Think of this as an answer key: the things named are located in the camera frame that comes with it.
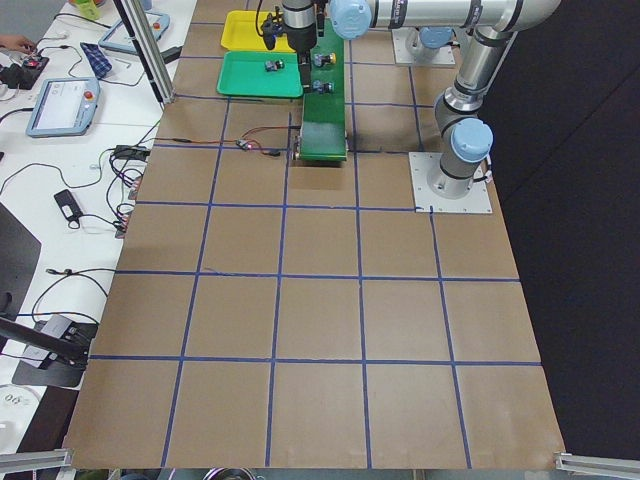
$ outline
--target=small metal part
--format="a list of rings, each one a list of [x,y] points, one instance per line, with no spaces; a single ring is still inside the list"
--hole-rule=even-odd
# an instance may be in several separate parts
[[[264,69],[267,72],[277,72],[284,68],[284,62],[282,60],[267,60],[264,62]]]
[[[313,91],[319,94],[333,93],[335,91],[335,84],[333,82],[323,83],[320,80],[313,82]]]
[[[335,65],[337,61],[337,57],[336,54],[331,52],[328,55],[323,55],[322,53],[316,53],[313,56],[313,64],[318,67],[318,68],[322,68],[325,65]]]

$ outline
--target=green conveyor belt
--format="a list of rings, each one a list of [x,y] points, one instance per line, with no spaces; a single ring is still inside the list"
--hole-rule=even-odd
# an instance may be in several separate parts
[[[334,65],[313,66],[311,80],[333,82],[333,93],[306,93],[302,110],[299,159],[311,161],[344,161],[347,159],[344,120],[344,40],[333,31],[331,22],[325,23],[324,37],[311,51],[336,54]]]

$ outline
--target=yellow tray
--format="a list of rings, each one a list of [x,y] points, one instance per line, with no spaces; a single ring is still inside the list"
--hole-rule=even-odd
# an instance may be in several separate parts
[[[258,25],[261,25],[268,12],[260,12]],[[232,10],[227,14],[222,31],[220,44],[227,50],[267,52],[262,38],[256,33],[256,12],[250,10]],[[276,48],[271,50],[278,53],[291,53],[293,50],[287,44],[287,37],[276,39]]]

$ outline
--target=white desk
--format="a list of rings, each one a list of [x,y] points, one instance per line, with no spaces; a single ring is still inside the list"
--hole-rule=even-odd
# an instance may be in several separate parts
[[[158,42],[160,50],[183,44],[195,0],[154,0],[154,10],[167,13],[171,25]],[[77,13],[77,10],[65,5],[65,13]],[[100,22],[114,24],[118,14],[112,2],[107,1],[100,7]],[[55,37],[57,32],[66,30],[69,37],[61,40],[43,40],[39,48],[57,45],[72,45],[82,55],[82,62],[73,69],[75,76],[92,76],[89,64],[80,49],[80,42],[97,43],[106,31],[104,28],[72,17],[56,19],[46,37]],[[47,49],[45,56],[50,62],[30,91],[20,91],[11,100],[0,102],[0,115],[18,108],[33,107],[40,87],[47,78],[66,78],[69,68],[79,59],[73,49]],[[9,64],[9,59],[0,58],[0,63]],[[110,81],[135,83],[143,70],[139,60],[131,57],[130,65],[113,59],[113,75]],[[168,66],[173,77],[177,61]],[[24,131],[29,113],[19,113],[4,120],[0,125],[0,150],[5,152],[0,162],[0,183],[23,166],[41,162],[58,166],[71,185],[90,183],[99,176],[96,166],[100,153],[116,144],[135,144],[160,119],[162,110],[144,77],[135,87],[114,85],[101,82],[101,97],[93,124],[87,134],[80,137],[61,137],[32,139]],[[85,213],[92,213],[111,219],[113,217],[105,201],[105,191],[114,178],[103,157],[104,174],[102,180],[94,186],[75,190],[74,196]],[[114,236],[113,227],[97,219],[87,218],[81,222],[79,230],[71,230],[62,217],[53,195],[66,187],[58,172],[43,167],[31,167],[16,176],[7,184],[0,196],[2,202],[42,243],[42,251],[36,273],[24,300],[22,312],[28,313],[38,296],[55,280],[45,272],[47,268],[73,270],[87,268],[115,268],[122,241]],[[112,189],[112,199],[119,203],[120,184]],[[112,274],[96,272],[96,278],[107,290]],[[51,294],[47,295],[39,311],[78,311],[100,319],[105,298],[100,290],[83,278],[67,279],[61,282]],[[79,322],[87,321],[82,317],[73,318]],[[32,326],[29,317],[20,317],[19,323]],[[5,353],[21,355],[24,346],[7,342]],[[18,361],[9,357],[0,357],[0,385],[11,383],[11,377]],[[33,389],[42,395],[43,387]],[[33,408],[16,409],[15,418],[0,418],[0,454],[14,453],[24,436]]]

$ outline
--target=dark wall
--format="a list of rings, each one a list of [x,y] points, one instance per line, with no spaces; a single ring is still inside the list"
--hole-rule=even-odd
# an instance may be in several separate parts
[[[564,0],[482,117],[568,452],[640,459],[640,4]]]

